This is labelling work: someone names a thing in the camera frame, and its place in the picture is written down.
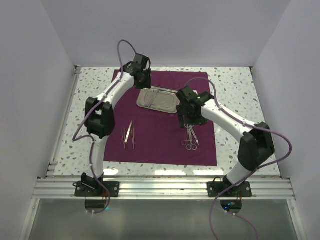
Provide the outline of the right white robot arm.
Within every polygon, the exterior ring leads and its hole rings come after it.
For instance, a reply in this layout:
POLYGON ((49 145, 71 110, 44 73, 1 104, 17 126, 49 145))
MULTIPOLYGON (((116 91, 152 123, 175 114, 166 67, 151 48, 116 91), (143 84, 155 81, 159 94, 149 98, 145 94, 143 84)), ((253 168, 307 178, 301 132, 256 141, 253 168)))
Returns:
POLYGON ((196 94, 189 86, 176 93, 181 128, 203 126, 209 121, 227 131, 239 143, 238 162, 223 177, 221 185, 215 187, 227 196, 235 196, 241 190, 245 178, 275 153, 269 126, 265 122, 254 124, 222 106, 208 92, 196 94))

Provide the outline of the steel forceps with rings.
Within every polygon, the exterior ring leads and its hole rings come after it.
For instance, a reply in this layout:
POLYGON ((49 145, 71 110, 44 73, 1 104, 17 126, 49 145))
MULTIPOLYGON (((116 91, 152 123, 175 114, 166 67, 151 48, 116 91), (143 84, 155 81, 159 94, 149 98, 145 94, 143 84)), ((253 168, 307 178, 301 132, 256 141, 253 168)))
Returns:
POLYGON ((183 146, 187 146, 187 145, 190 145, 190 128, 187 124, 184 125, 184 128, 186 129, 186 139, 185 140, 182 140, 182 145, 183 146))

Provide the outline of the small steel scissors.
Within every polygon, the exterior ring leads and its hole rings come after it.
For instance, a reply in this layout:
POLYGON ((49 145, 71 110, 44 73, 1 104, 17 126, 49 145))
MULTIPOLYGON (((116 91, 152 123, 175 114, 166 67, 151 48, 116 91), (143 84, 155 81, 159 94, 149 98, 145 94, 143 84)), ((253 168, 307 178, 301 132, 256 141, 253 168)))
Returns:
POLYGON ((185 147, 189 151, 191 151, 191 150, 195 151, 195 150, 197 150, 197 144, 196 144, 195 140, 193 140, 193 136, 190 131, 189 131, 189 135, 190 135, 190 144, 188 144, 185 147))

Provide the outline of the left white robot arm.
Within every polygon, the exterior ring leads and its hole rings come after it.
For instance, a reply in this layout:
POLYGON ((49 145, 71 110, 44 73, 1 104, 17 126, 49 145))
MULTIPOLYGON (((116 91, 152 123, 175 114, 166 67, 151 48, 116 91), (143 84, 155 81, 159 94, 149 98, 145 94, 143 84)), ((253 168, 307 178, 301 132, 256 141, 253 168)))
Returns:
POLYGON ((102 178, 103 157, 95 152, 105 146, 109 136, 115 129, 116 120, 114 110, 119 100, 131 88, 151 88, 151 60, 148 56, 137 53, 133 61, 125 64, 106 90, 96 98, 89 97, 85 102, 85 122, 88 136, 92 139, 89 154, 89 170, 81 176, 81 183, 86 186, 92 196, 103 193, 102 178))

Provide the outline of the purple cloth wrap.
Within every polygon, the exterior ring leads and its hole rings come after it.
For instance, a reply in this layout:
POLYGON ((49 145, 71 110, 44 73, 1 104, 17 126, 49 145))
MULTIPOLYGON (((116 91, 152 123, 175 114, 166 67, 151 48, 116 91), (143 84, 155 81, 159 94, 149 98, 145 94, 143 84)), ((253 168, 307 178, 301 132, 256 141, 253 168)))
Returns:
POLYGON ((217 151, 213 122, 194 126, 199 141, 197 150, 182 145, 186 129, 180 128, 178 116, 137 106, 140 90, 128 90, 114 109, 115 128, 109 136, 104 162, 165 164, 188 166, 217 166, 217 151), (126 136, 133 121, 135 149, 132 146, 132 129, 124 149, 121 128, 126 136))

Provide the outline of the wide steel tweezers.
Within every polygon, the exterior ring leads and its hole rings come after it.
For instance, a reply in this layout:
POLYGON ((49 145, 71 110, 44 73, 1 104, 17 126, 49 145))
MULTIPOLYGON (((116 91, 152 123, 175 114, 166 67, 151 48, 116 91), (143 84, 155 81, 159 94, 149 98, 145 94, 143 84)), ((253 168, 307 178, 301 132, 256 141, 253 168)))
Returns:
POLYGON ((129 124, 129 127, 128 127, 128 130, 126 132, 126 135, 125 135, 125 139, 124 139, 124 143, 126 144, 129 140, 129 136, 130 136, 130 133, 131 133, 131 129, 132 129, 132 125, 133 125, 133 121, 131 120, 130 124, 129 124))

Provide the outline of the steel instrument tray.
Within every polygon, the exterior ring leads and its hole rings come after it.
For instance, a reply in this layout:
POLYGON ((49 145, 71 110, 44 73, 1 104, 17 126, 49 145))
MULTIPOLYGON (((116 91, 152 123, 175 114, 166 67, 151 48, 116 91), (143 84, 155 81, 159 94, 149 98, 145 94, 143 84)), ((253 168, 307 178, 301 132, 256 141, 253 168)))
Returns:
POLYGON ((138 107, 158 111, 167 114, 176 114, 177 106, 180 104, 176 96, 177 91, 161 87, 144 88, 140 91, 136 104, 138 107), (150 95, 153 91, 158 90, 151 107, 146 107, 150 95))

